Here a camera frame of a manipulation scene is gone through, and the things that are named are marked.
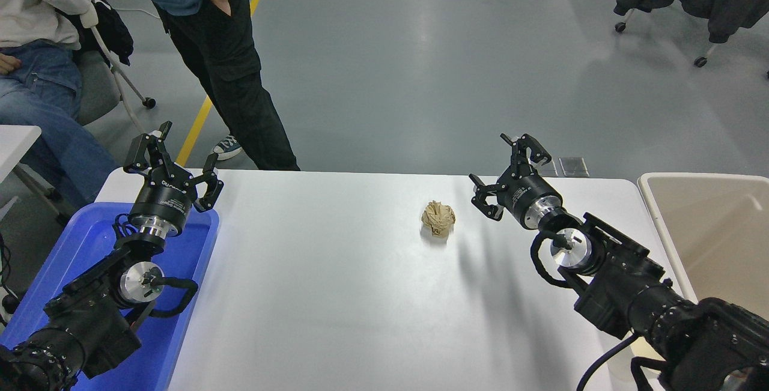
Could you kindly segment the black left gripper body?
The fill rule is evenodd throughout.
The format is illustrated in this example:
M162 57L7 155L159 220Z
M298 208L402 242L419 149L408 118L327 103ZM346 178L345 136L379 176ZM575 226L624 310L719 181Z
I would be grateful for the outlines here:
M195 199L190 187L184 185L191 178L182 171L168 175L164 169L150 170L129 211L131 224L139 227L143 219L157 217L175 228L184 227Z

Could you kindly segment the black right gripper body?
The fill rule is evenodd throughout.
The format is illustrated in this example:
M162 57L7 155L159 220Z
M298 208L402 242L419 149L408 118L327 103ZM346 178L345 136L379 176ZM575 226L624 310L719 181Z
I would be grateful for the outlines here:
M497 203L508 210L519 224L539 224L542 205L536 205L540 199L550 197L550 185L540 175L513 178L503 175L497 179L505 189L496 193Z

